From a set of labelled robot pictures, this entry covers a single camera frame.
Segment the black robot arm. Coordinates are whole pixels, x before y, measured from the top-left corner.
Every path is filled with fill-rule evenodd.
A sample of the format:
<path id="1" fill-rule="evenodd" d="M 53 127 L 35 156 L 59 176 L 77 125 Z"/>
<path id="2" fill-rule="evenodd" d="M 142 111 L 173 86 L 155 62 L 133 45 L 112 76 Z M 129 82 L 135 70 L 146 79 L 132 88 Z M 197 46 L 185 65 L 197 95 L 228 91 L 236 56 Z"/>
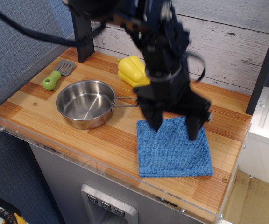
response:
<path id="1" fill-rule="evenodd" d="M 158 130 L 163 112 L 183 115 L 188 136 L 211 119 L 210 102 L 190 88 L 187 47 L 189 32 L 177 20 L 170 0 L 67 0 L 77 16 L 120 26 L 130 35 L 145 60 L 150 83 L 133 88 L 137 104 L 149 123 Z"/>

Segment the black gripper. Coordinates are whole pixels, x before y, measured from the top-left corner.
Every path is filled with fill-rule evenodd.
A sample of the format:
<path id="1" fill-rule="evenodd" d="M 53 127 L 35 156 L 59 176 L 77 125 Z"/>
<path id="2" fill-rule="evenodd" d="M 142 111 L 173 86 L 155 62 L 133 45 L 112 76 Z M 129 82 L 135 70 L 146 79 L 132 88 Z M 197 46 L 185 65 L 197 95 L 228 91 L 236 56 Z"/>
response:
<path id="1" fill-rule="evenodd" d="M 135 87 L 133 92 L 146 121 L 156 132 L 162 125 L 163 112 L 167 111 L 186 116 L 189 139 L 196 140 L 200 128 L 213 116 L 211 103 L 191 90 L 188 72 L 180 72 L 164 82 Z"/>

